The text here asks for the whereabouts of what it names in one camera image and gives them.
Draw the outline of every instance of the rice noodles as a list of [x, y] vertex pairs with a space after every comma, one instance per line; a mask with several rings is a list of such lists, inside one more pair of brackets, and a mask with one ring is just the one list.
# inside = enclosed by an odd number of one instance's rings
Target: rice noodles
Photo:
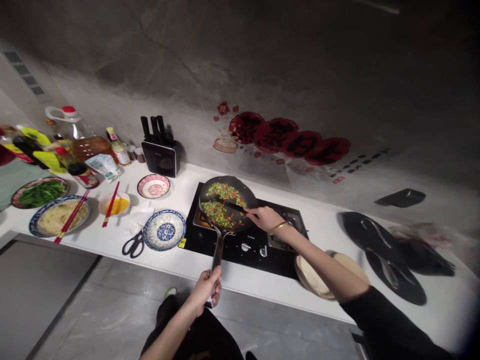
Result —
[[[45, 211], [38, 220], [37, 230], [45, 236], [57, 236], [62, 231], [64, 224], [74, 212], [79, 200], [72, 199], [59, 203]], [[87, 204], [83, 203], [71, 222], [68, 230], [75, 227], [88, 212]]]

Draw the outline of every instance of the teal cloth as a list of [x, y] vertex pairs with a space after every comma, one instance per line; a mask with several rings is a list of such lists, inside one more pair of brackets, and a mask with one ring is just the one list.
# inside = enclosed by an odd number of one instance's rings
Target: teal cloth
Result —
[[12, 195], [23, 185], [37, 179], [52, 176], [48, 170], [43, 170], [39, 166], [29, 165], [20, 159], [0, 167], [0, 211], [10, 206]]

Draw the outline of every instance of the knife block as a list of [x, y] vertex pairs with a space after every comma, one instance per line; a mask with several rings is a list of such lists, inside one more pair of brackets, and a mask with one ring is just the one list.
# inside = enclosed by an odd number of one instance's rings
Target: knife block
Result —
[[141, 147], [145, 155], [148, 170], [168, 178], [176, 178], [180, 170], [180, 144], [160, 145], [150, 141], [142, 141]]

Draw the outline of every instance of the black pants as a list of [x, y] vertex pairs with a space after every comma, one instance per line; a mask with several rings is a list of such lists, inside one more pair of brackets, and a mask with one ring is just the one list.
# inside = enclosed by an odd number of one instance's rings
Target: black pants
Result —
[[[160, 336], [178, 310], [177, 297], [175, 295], [168, 296], [158, 308], [155, 329], [146, 339], [141, 351], [142, 355]], [[210, 353], [212, 359], [243, 359], [234, 338], [207, 308], [191, 325], [174, 359], [189, 359], [192, 354], [202, 352]]]

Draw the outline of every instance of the gold bracelet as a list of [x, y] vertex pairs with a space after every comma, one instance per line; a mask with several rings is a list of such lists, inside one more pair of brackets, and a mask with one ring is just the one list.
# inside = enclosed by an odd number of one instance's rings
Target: gold bracelet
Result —
[[289, 223], [286, 222], [286, 221], [279, 223], [277, 226], [275, 226], [274, 228], [272, 228], [272, 229], [269, 231], [270, 235], [273, 235], [274, 230], [280, 229], [282, 226], [288, 225], [288, 224], [289, 224]]

